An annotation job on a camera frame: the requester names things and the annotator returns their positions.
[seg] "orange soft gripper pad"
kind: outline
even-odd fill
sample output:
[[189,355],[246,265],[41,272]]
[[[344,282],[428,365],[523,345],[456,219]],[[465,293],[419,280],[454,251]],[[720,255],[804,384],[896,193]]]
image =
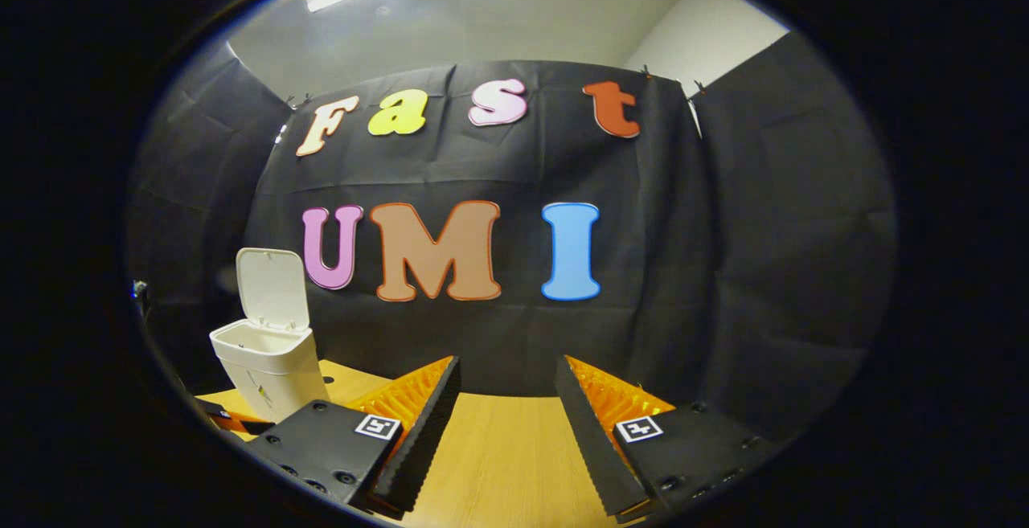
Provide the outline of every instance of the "orange soft gripper pad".
[[454,356],[450,355],[424,367],[419,367],[393,380],[393,383],[346,404],[347,408],[364,412],[364,414],[400,420],[403,424],[403,430],[387,459],[393,457],[393,454],[400,449],[412,426],[415,425],[415,421],[418,420],[418,416],[422,414],[422,408],[432,395],[436,384],[439,383],[439,378],[442,377],[452,360],[454,360]]
[[626,455],[614,439],[614,424],[642,418],[657,416],[663,412],[671,412],[675,406],[643,391],[643,388],[626,383],[613,375],[602,372],[589,363],[583,363],[574,357],[565,355],[572,373],[578,379],[579,386],[593,407],[600,425],[607,432],[607,439],[618,451],[622,459]]

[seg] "letter m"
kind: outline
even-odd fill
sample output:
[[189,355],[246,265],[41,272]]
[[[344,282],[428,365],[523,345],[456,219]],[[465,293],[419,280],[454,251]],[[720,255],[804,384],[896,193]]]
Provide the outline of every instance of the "letter m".
[[458,301],[484,301],[500,295],[493,280],[491,238],[500,207],[488,201],[464,201],[451,211],[439,239],[433,241],[415,208],[407,203],[389,203],[371,210],[370,218],[382,234],[383,284],[377,294],[383,301],[415,298],[406,270],[430,298],[442,289],[447,272],[454,268],[454,281],[447,293]]

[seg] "ceiling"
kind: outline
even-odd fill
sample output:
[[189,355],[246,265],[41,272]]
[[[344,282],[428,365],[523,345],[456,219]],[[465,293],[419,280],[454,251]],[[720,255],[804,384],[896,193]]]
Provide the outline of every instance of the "ceiling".
[[229,36],[285,99],[367,78],[485,60],[620,67],[678,0],[346,0],[309,12],[273,0]]

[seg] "yellow letter a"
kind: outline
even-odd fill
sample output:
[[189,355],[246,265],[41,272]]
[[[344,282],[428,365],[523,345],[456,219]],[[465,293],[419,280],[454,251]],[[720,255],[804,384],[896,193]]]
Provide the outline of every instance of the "yellow letter a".
[[368,132],[376,136],[396,133],[410,135],[425,126],[425,105],[429,95],[424,91],[400,91],[384,97],[382,108],[368,120]]

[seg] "white trash can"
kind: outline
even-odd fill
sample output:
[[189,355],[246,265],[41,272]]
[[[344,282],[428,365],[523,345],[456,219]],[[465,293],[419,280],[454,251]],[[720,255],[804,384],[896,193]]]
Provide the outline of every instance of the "white trash can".
[[292,251],[236,255],[246,319],[211,331],[211,344],[254,414],[281,422],[315,399],[328,400],[308,317],[304,262]]

